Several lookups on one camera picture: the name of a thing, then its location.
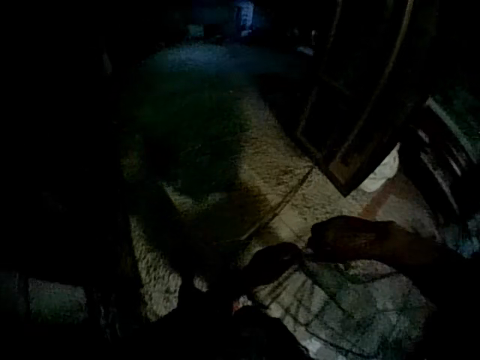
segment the open door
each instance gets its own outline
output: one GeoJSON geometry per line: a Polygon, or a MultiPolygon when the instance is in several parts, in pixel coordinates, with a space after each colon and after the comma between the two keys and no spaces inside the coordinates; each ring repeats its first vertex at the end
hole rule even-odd
{"type": "Polygon", "coordinates": [[[425,102],[436,19],[436,0],[336,0],[297,136],[344,196],[377,168],[425,102]]]}

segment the floor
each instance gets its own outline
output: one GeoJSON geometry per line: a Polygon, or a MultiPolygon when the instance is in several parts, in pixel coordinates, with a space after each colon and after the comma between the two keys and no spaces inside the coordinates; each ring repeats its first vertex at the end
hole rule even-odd
{"type": "MultiPolygon", "coordinates": [[[[427,205],[401,168],[375,193],[358,189],[343,197],[285,134],[257,79],[299,79],[295,69],[303,61],[241,45],[194,44],[165,50],[140,68],[147,85],[136,92],[149,100],[132,112],[141,126],[127,131],[122,164],[133,189],[130,226],[150,320],[176,306],[181,281],[170,254],[178,247],[193,249],[192,259],[205,270],[197,286],[206,288],[206,279],[245,264],[266,245],[304,246],[314,223],[336,215],[393,220],[435,235],[427,205]],[[280,214],[243,241],[312,167],[280,214]],[[160,201],[169,205],[158,208],[160,201]],[[166,230],[172,221],[184,224],[194,241],[166,230]]],[[[419,338],[431,306],[393,269],[363,261],[309,271],[293,269],[255,296],[313,357],[399,359],[419,338]]]]}

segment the tile floor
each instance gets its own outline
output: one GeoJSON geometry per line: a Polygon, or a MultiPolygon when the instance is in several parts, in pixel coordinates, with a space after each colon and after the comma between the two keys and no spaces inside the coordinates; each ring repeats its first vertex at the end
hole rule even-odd
{"type": "MultiPolygon", "coordinates": [[[[189,66],[193,63],[205,71],[215,68],[216,74],[235,78],[236,85],[229,91],[235,95],[237,110],[248,124],[238,134],[241,154],[233,160],[238,170],[235,186],[193,199],[167,182],[155,185],[168,193],[181,220],[198,236],[199,243],[207,247],[221,249],[241,238],[313,166],[284,133],[251,81],[252,73],[285,70],[279,65],[281,61],[275,68],[268,63],[261,66],[260,59],[271,58],[264,52],[238,46],[229,49],[203,45],[195,46],[194,52],[185,47],[167,50],[166,57],[164,54],[149,60],[157,62],[160,68],[165,59],[185,61],[189,66]]],[[[292,61],[285,64],[292,66],[292,61]]],[[[141,168],[137,163],[142,161],[140,155],[136,160],[124,161],[127,180],[136,181],[135,172],[141,168]]],[[[304,246],[314,223],[337,215],[393,220],[422,235],[435,233],[428,207],[401,172],[375,193],[355,190],[343,197],[314,169],[281,213],[252,242],[237,247],[234,253],[219,250],[217,257],[206,260],[207,264],[226,257],[241,265],[255,251],[278,242],[304,246]]],[[[149,243],[142,219],[132,214],[130,222],[144,284],[145,314],[155,320],[176,306],[180,277],[170,268],[166,256],[149,243]]],[[[205,284],[200,280],[199,286],[205,284]]],[[[259,289],[256,297],[318,359],[399,359],[399,353],[419,336],[430,309],[405,277],[371,261],[355,262],[348,268],[334,265],[319,268],[312,264],[296,268],[277,283],[259,289]]]]}

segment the white object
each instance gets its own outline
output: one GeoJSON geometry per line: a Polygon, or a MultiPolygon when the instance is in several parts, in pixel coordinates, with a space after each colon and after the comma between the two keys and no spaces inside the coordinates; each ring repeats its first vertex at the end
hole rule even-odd
{"type": "Polygon", "coordinates": [[[367,177],[360,185],[363,191],[373,193],[377,191],[388,179],[393,178],[398,171],[398,148],[397,144],[384,161],[367,177]]]}

